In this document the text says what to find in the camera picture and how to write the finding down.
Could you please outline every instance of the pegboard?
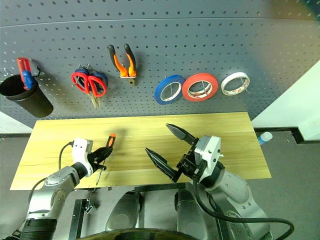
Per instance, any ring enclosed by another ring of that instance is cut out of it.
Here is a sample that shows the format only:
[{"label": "pegboard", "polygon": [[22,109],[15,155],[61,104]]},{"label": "pegboard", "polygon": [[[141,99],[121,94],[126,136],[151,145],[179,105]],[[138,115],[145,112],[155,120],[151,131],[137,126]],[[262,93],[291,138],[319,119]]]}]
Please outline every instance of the pegboard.
[{"label": "pegboard", "polygon": [[[32,59],[43,73],[40,88],[54,106],[42,119],[241,112],[261,113],[320,58],[319,0],[3,0],[0,2],[0,71],[19,74],[16,59]],[[119,78],[107,46],[128,65],[136,86]],[[109,78],[101,108],[72,87],[78,64]],[[247,91],[159,105],[154,90],[174,74],[211,73],[219,84],[235,72],[251,79]],[[37,118],[0,98],[0,110],[33,127]]]}]

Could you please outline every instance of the wooden table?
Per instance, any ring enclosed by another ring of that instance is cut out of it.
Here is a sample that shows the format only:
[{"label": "wooden table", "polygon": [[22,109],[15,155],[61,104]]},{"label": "wooden table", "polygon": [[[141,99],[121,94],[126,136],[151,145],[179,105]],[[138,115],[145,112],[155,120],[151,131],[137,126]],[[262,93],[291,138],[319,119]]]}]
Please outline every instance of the wooden table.
[{"label": "wooden table", "polygon": [[[166,124],[177,125],[196,137],[221,137],[220,161],[228,171],[245,179],[271,178],[266,160],[246,112],[188,115],[135,116],[38,120],[15,173],[11,190],[30,190],[42,178],[58,170],[61,148],[74,138],[93,140],[92,151],[106,144],[110,133],[116,134],[113,152],[106,160],[96,186],[99,171],[85,177],[77,188],[168,184],[171,180],[157,169],[146,154],[154,150],[175,167],[190,146],[176,138]],[[61,166],[73,163],[72,148],[63,154]],[[179,182],[188,182],[182,175]]]}]

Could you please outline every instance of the tape roll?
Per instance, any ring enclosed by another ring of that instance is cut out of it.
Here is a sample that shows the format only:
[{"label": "tape roll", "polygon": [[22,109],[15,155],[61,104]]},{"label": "tape roll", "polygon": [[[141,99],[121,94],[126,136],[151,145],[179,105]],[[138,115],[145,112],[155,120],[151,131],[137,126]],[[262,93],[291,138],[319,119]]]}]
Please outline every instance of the tape roll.
[{"label": "tape roll", "polygon": [[[191,91],[190,88],[196,83],[202,83],[203,90]],[[182,86],[184,98],[192,102],[201,102],[211,98],[218,90],[218,81],[210,73],[197,73],[185,80]]]},{"label": "tape roll", "polygon": [[[175,101],[177,101],[182,93],[182,86],[185,82],[185,79],[180,75],[172,75],[168,76],[166,79],[164,79],[160,84],[156,87],[154,91],[154,99],[158,104],[165,105],[165,104],[171,104]],[[163,92],[167,87],[171,87],[172,84],[178,84],[178,89],[172,93],[172,96],[168,98],[163,97]]]},{"label": "tape roll", "polygon": [[[242,81],[242,85],[234,90],[226,90],[226,85],[230,83],[232,80],[240,79]],[[235,72],[227,76],[221,83],[221,91],[224,95],[232,96],[242,93],[249,86],[250,78],[244,72]]]}]

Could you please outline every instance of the blue tape roll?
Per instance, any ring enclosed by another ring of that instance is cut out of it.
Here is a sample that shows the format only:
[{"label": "blue tape roll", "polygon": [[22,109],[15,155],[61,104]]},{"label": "blue tape roll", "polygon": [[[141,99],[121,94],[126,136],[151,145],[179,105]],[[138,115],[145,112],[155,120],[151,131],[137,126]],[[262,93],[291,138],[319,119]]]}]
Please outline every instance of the blue tape roll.
[{"label": "blue tape roll", "polygon": [[[156,87],[156,89],[154,91],[155,101],[161,105],[171,104],[171,103],[177,101],[182,96],[182,85],[184,84],[184,82],[185,82],[185,79],[180,75],[168,76],[165,80],[160,82],[160,84]],[[173,94],[173,96],[166,98],[166,99],[162,99],[161,93],[163,92],[163,90],[167,86],[169,86],[170,84],[173,84],[173,83],[179,83],[178,91],[176,91]]]}]

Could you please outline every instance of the metal hook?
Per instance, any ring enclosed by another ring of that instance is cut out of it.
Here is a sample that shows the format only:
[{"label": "metal hook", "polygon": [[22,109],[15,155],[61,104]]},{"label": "metal hook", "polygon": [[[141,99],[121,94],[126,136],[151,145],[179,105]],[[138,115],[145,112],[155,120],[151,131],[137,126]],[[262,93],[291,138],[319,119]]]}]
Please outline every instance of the metal hook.
[{"label": "metal hook", "polygon": [[202,83],[202,87],[203,87],[203,92],[205,93],[205,95],[208,95],[207,91],[206,91],[206,88],[205,88],[204,81],[201,81],[201,83]]},{"label": "metal hook", "polygon": [[244,81],[242,81],[242,77],[240,77],[240,81],[242,82],[243,87],[246,87],[246,85],[245,85]]},{"label": "metal hook", "polygon": [[77,77],[77,78],[76,78],[75,83],[71,85],[72,87],[74,87],[75,85],[77,85],[77,83],[79,82],[79,78],[80,78],[80,77]]},{"label": "metal hook", "polygon": [[171,90],[171,95],[173,95],[173,93],[172,93],[172,83],[170,83],[170,90]]},{"label": "metal hook", "polygon": [[36,69],[38,69],[38,74],[36,76],[32,76],[34,78],[39,77],[40,73],[41,73],[41,69],[40,69],[40,67],[38,65],[36,66]]},{"label": "metal hook", "polygon": [[14,74],[12,72],[10,72],[8,69],[6,69],[5,67],[3,68],[4,72],[6,73],[6,75],[4,75],[6,78],[8,77],[9,73],[11,74],[11,76],[13,76]]}]

